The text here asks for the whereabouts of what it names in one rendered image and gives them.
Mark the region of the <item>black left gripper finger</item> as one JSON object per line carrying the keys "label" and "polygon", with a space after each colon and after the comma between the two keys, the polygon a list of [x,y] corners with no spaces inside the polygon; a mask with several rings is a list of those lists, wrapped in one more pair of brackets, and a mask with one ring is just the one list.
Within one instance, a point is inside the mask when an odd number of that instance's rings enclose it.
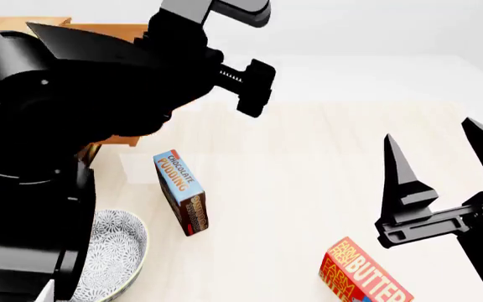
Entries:
{"label": "black left gripper finger", "polygon": [[150,60],[148,52],[123,39],[81,29],[26,24],[58,60]]}
{"label": "black left gripper finger", "polygon": [[252,60],[244,71],[220,65],[218,86],[238,96],[239,112],[260,117],[270,99],[275,75],[274,67],[259,60]]}

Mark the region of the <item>red butter box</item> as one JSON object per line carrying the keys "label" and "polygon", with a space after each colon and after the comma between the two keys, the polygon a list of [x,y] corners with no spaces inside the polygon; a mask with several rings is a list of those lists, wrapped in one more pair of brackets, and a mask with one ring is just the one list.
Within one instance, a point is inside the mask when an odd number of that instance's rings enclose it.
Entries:
{"label": "red butter box", "polygon": [[349,237],[327,249],[319,277],[340,302],[413,302],[414,297]]}

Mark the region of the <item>blue chocolate pudding box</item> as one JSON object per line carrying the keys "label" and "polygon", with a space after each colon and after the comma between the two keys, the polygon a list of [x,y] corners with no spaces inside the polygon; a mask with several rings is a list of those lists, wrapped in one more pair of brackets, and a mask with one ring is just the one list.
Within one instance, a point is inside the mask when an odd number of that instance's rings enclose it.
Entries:
{"label": "blue chocolate pudding box", "polygon": [[179,153],[172,149],[154,155],[153,162],[161,190],[184,234],[189,237],[209,228],[205,191]]}

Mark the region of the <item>patterned blue white bowl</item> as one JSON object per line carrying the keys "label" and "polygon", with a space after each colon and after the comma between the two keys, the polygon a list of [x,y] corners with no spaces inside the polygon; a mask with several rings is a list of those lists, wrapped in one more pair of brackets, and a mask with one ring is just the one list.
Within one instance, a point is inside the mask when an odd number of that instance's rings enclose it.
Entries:
{"label": "patterned blue white bowl", "polygon": [[148,229],[135,214],[96,211],[85,266],[67,302],[114,302],[135,283],[148,253]]}

